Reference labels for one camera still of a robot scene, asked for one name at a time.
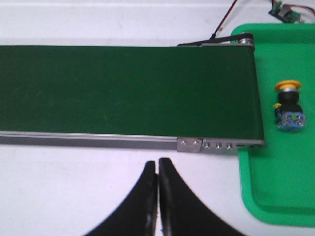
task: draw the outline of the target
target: screw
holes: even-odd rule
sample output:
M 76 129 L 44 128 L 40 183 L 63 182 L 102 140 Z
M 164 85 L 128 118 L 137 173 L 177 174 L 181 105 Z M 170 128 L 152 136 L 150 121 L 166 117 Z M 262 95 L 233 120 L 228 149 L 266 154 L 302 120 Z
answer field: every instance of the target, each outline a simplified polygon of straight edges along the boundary
M 209 149 L 210 148 L 210 143 L 205 143 L 205 149 Z
M 226 145 L 226 149 L 232 149 L 232 147 L 233 147 L 232 144 L 227 144 Z
M 216 144 L 216 149 L 221 149 L 221 148 L 222 148 L 222 144 L 221 143 Z

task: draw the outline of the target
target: red wire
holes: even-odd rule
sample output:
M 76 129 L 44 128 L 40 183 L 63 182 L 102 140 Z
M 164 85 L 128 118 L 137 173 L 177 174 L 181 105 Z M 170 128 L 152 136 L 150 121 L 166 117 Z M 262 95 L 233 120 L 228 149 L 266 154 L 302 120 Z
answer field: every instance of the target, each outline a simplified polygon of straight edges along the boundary
M 216 28 L 215 32 L 212 34 L 211 38 L 215 38 L 217 35 L 218 30 L 221 28 L 222 24 L 224 23 L 224 21 L 226 20 L 227 16 L 230 14 L 231 10 L 233 9 L 235 3 L 237 2 L 237 0 L 234 0 L 234 2 L 232 3 L 232 5 L 230 6 L 229 10 L 227 11 L 227 13 L 225 14 L 225 16 L 223 17 L 223 19 L 221 20 L 220 24 L 218 25 L 218 27 Z

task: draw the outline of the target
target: plastic tray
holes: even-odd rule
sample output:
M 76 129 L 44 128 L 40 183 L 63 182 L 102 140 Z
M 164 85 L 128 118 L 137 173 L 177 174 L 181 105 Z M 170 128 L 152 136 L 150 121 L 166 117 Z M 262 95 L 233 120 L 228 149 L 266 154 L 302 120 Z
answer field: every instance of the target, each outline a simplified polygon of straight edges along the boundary
M 232 34 L 241 32 L 254 34 L 267 142 L 239 151 L 244 204 L 267 223 L 315 227 L 315 25 L 246 24 Z M 299 104 L 308 120 L 298 133 L 274 125 L 274 85 L 287 79 L 302 83 Z

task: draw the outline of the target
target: white surface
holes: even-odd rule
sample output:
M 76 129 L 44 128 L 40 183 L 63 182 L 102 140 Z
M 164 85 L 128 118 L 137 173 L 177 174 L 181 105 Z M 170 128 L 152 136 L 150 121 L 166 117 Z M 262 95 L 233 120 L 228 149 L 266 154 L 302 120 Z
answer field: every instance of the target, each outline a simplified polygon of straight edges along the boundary
M 232 2 L 1 1 L 0 44 L 173 46 L 209 38 Z M 239 0 L 218 37 L 243 23 L 278 22 L 270 8 L 267 0 Z M 170 157 L 197 196 L 246 235 L 315 235 L 313 228 L 265 224 L 246 210 L 235 153 L 0 145 L 0 235 L 87 233 L 124 199 L 145 162 L 160 157 Z M 158 220 L 157 236 L 160 229 Z

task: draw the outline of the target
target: yellow button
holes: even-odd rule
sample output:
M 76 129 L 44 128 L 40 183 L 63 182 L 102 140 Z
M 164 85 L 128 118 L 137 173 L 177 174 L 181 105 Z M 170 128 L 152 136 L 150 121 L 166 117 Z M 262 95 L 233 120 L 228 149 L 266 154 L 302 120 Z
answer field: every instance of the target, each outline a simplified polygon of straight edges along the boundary
M 286 88 L 295 88 L 299 89 L 302 87 L 302 84 L 297 80 L 283 80 L 275 85 L 275 90 L 282 90 Z

